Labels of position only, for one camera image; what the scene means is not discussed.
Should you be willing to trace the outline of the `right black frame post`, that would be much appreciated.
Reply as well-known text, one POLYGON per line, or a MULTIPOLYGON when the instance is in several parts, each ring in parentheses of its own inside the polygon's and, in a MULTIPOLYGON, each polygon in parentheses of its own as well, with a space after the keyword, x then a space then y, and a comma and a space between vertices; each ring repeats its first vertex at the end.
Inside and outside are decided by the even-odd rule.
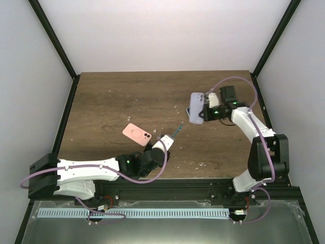
POLYGON ((274 48, 276 47, 278 41, 280 40, 282 34, 284 33, 286 27, 288 26, 291 18, 293 17, 294 13, 296 12, 297 8, 299 7, 301 0, 291 0, 282 15, 276 29, 274 30, 264 52, 262 53, 254 71, 252 72, 254 76, 258 77, 261 73, 262 69, 264 68, 266 62, 268 61, 271 53, 273 52, 274 48))

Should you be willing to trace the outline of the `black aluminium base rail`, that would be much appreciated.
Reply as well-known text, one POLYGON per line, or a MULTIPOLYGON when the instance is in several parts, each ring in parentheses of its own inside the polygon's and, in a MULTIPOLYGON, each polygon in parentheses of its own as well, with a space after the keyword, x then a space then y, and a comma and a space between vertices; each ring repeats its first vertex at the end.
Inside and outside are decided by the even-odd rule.
POLYGON ((95 196, 84 203, 95 207, 102 203, 136 201, 207 201, 212 205, 243 206, 255 204, 256 200, 266 200, 261 190, 236 193, 230 178, 211 179, 158 179, 149 184, 135 184, 129 181, 97 181, 95 196))

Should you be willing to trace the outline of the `purple phone case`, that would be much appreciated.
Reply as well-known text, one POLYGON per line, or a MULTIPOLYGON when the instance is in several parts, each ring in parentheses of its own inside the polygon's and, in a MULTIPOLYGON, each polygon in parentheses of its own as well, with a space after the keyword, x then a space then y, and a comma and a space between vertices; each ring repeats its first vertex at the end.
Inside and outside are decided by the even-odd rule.
POLYGON ((204 108, 204 94, 192 93, 190 95, 189 104, 189 122, 192 124, 200 125, 204 119, 199 116, 204 108))

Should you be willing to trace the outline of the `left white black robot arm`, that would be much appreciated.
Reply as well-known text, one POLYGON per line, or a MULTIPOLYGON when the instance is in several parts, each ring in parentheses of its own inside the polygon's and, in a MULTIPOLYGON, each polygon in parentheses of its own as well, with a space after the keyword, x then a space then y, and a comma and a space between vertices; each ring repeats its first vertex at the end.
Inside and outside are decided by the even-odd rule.
POLYGON ((126 179, 140 182, 156 168, 166 166, 169 158, 170 152, 159 146, 140 154, 123 154, 99 161, 69 161, 50 153, 30 166, 29 177, 21 186, 27 188, 28 198, 32 200, 61 195, 99 205, 104 193, 96 187, 96 181, 126 179))

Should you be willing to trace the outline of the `phone from purple case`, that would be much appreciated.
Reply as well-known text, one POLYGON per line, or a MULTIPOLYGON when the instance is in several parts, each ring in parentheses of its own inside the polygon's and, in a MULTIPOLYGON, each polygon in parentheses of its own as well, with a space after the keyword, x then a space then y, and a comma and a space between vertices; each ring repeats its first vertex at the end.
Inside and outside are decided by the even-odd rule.
POLYGON ((175 132, 172 134, 172 138, 175 138, 177 134, 182 130, 183 128, 183 123, 175 130, 175 132))

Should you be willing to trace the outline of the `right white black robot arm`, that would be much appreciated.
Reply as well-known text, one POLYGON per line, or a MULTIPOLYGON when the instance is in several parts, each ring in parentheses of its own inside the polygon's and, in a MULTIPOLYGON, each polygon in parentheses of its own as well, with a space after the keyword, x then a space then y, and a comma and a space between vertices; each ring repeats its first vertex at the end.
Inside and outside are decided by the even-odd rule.
POLYGON ((227 202, 236 205, 243 200, 243 192, 253 191, 289 173, 288 138, 264 125, 246 102, 239 102, 233 86, 224 86, 219 93, 220 97, 211 91, 201 96, 205 102, 198 116, 203 121, 229 119, 251 143, 247 169, 233 178, 234 187, 225 193, 227 202))

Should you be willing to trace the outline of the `pink phone case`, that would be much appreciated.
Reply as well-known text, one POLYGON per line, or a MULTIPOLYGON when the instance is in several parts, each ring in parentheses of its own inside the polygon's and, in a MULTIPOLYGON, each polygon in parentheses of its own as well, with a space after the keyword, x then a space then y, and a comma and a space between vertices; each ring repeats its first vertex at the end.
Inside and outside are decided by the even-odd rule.
POLYGON ((152 135, 149 132, 132 123, 129 123, 123 129, 122 134, 140 146, 146 146, 152 139, 152 135))

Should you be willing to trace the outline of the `black frame post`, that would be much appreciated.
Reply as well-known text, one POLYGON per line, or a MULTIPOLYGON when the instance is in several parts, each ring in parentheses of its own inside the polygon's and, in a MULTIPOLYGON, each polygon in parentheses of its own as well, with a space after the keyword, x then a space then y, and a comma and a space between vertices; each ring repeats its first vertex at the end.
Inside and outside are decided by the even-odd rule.
POLYGON ((278 41, 280 40, 282 34, 284 33, 286 27, 288 26, 291 18, 293 17, 294 13, 296 12, 297 8, 299 7, 301 0, 291 0, 282 15, 276 29, 274 30, 264 52, 262 53, 254 71, 252 72, 254 76, 258 77, 261 73, 262 69, 264 68, 266 62, 268 61, 271 53, 273 52, 274 48, 276 47, 278 41))
POLYGON ((38 0, 28 0, 31 8, 33 9, 35 15, 37 16, 40 24, 42 25, 44 31, 46 32, 49 40, 51 41, 54 49, 56 50, 57 54, 59 55, 64 67, 66 68, 67 72, 69 73, 70 77, 74 80, 77 77, 77 74, 66 54, 64 51, 63 46, 61 45, 59 38, 57 37, 46 13, 44 12, 40 2, 38 0))

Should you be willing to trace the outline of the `left black frame post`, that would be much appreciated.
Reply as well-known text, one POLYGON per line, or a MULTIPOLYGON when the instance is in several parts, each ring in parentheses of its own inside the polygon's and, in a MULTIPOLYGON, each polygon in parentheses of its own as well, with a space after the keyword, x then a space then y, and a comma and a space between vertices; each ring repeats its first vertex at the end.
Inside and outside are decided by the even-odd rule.
POLYGON ((63 46, 61 45, 59 38, 57 37, 46 13, 44 12, 40 2, 38 0, 28 0, 31 8, 33 9, 35 15, 37 16, 40 24, 42 25, 44 31, 46 32, 49 40, 51 41, 54 49, 56 50, 57 54, 59 55, 64 67, 66 68, 67 72, 69 73, 70 77, 74 80, 77 77, 77 74, 66 54, 64 51, 63 46))

